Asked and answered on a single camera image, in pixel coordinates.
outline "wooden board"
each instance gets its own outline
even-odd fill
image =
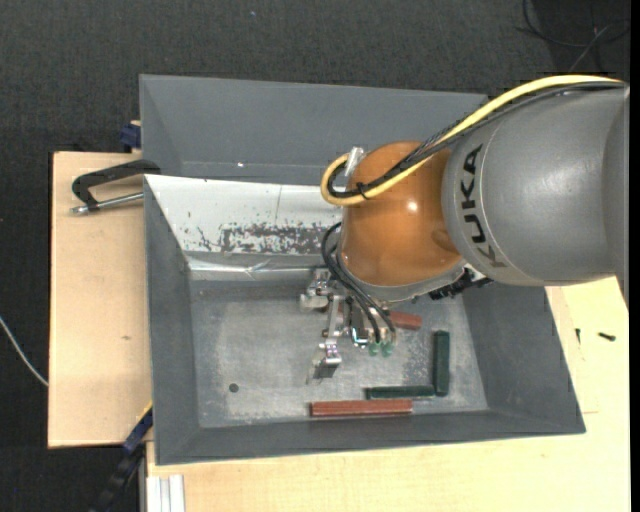
[[[59,152],[53,160],[50,447],[121,443],[151,399],[142,203],[88,216],[75,177],[139,156]],[[132,178],[98,199],[141,190]]]

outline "metal clamp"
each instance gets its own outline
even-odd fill
[[[107,169],[78,176],[71,185],[71,190],[78,199],[84,203],[84,205],[71,208],[71,212],[76,214],[89,213],[103,208],[127,203],[129,201],[142,199],[143,194],[142,192],[139,192],[137,194],[129,194],[122,197],[108,199],[106,201],[98,201],[89,191],[91,187],[129,178],[138,174],[160,174],[160,168],[149,160],[136,160],[135,162],[116,165],[115,167],[109,167]]]

